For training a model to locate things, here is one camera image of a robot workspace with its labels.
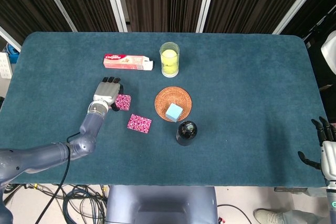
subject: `black bottle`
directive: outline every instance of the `black bottle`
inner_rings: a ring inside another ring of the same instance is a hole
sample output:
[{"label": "black bottle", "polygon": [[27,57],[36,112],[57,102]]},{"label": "black bottle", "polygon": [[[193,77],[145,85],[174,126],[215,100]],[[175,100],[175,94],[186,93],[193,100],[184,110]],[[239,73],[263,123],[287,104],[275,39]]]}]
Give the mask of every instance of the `black bottle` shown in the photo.
[{"label": "black bottle", "polygon": [[197,126],[192,121],[184,121],[178,127],[176,140],[183,146],[190,145],[197,134]]}]

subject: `colgate logo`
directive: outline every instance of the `colgate logo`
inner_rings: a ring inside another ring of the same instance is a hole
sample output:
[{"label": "colgate logo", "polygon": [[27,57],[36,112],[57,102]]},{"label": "colgate logo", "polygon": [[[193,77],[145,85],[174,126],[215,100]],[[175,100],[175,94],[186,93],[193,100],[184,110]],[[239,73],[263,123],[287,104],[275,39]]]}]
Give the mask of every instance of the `colgate logo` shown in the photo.
[{"label": "colgate logo", "polygon": [[126,55],[105,55],[105,59],[109,60],[120,60],[124,58]]}]

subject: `round coaster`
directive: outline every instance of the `round coaster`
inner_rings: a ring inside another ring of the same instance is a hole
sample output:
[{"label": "round coaster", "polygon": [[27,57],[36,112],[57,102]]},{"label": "round coaster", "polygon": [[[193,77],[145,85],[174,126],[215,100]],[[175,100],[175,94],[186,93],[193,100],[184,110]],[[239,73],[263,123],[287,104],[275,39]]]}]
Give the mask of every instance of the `round coaster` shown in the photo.
[{"label": "round coaster", "polygon": [[171,103],[174,103],[183,109],[182,114],[177,121],[181,121],[189,115],[192,108],[192,102],[187,91],[180,87],[167,87],[156,95],[154,101],[155,110],[162,119],[169,122],[172,122],[172,120],[166,117],[166,111]]}]

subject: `person's leg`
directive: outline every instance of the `person's leg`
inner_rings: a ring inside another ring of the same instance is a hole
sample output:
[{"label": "person's leg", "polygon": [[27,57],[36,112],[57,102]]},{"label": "person's leg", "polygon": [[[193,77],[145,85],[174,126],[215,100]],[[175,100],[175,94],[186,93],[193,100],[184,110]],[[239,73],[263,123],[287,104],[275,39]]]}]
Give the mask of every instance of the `person's leg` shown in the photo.
[{"label": "person's leg", "polygon": [[288,212],[255,211],[260,224],[318,224],[323,218],[309,212],[290,210]]}]

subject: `pink square coaster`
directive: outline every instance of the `pink square coaster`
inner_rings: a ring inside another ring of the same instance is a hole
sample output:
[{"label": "pink square coaster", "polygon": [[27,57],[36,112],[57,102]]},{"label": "pink square coaster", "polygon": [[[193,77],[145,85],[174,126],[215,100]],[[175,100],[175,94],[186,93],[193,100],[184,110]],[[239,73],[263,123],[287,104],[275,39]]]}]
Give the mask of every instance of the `pink square coaster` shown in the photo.
[{"label": "pink square coaster", "polygon": [[131,105],[131,97],[127,94],[118,94],[115,104],[121,110],[129,110]]},{"label": "pink square coaster", "polygon": [[130,120],[128,121],[127,128],[143,133],[148,133],[149,128],[151,127],[151,123],[152,120],[148,118],[143,118],[142,116],[132,114]]}]

